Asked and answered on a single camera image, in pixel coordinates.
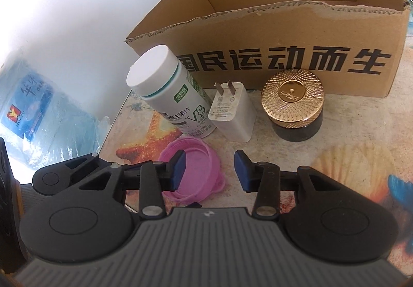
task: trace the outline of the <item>gold lid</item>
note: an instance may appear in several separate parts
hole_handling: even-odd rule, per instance
[[[308,70],[283,70],[265,84],[261,103],[277,125],[304,127],[316,120],[323,109],[323,85]]]

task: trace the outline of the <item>green label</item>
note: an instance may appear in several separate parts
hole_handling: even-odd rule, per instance
[[[196,92],[201,95],[202,99],[204,99],[204,101],[206,101],[206,103],[209,106],[211,106],[212,105],[212,100],[205,93],[204,89],[202,89],[200,87],[198,82],[195,80],[195,78],[191,75],[191,73],[189,71],[187,72],[186,80],[189,82],[190,85],[192,85],[192,87],[196,90]]]
[[[179,103],[182,100],[182,98],[185,97],[187,92],[188,92],[188,88],[184,84],[182,85],[182,88],[177,92],[177,94],[173,97],[173,99],[175,99],[175,102]]]

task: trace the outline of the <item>ribbed gray surface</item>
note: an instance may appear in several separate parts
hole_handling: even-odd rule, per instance
[[[36,190],[33,189],[33,186],[31,184],[22,184],[20,186],[20,189],[24,213],[26,213],[32,206],[43,202],[49,197],[39,194]]]
[[[16,279],[26,287],[395,287],[405,280],[385,260],[338,266],[312,259],[275,223],[254,220],[243,208],[175,208],[168,218],[143,223],[105,259],[84,265],[35,259]]]

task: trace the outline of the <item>pink plastic lid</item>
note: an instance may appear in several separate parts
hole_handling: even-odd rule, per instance
[[[183,137],[172,141],[161,152],[159,160],[168,162],[177,150],[186,153],[186,169],[178,190],[164,191],[164,196],[182,204],[205,200],[224,189],[225,179],[216,152],[201,139]]]

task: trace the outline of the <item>torn cardboard edge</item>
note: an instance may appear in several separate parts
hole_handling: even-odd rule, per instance
[[[135,40],[140,40],[142,38],[154,36],[157,34],[164,33],[170,29],[173,28],[179,28],[181,26],[185,26],[190,23],[195,23],[197,21],[208,21],[212,18],[217,18],[217,22],[220,22],[220,17],[222,17],[222,20],[229,20],[229,19],[237,19],[239,17],[242,17],[244,15],[247,15],[248,13],[257,13],[257,12],[266,12],[270,10],[275,10],[278,8],[291,8],[291,7],[299,7],[299,6],[304,6],[304,5],[314,5],[314,6],[322,6],[324,8],[327,8],[331,11],[335,12],[349,12],[349,13],[359,13],[359,12],[364,12],[364,13],[374,13],[374,14],[403,14],[404,11],[408,10],[410,11],[410,4],[408,1],[406,1],[406,4],[404,6],[403,11],[397,11],[391,8],[384,8],[384,7],[371,7],[371,6],[365,6],[365,5],[355,5],[355,6],[348,6],[348,5],[331,5],[323,1],[283,1],[280,3],[274,3],[274,4],[269,4],[269,5],[262,5],[262,6],[254,6],[254,7],[247,7],[247,8],[242,8],[239,10],[231,10],[231,11],[225,11],[225,12],[216,12],[212,13],[210,15],[207,15],[205,17],[196,17],[193,18],[189,21],[185,22],[180,22],[178,24],[173,24],[164,28],[161,28],[159,30],[155,30],[153,32],[148,32],[139,36],[135,36],[133,38],[126,38],[125,42],[126,43],[132,43]]]

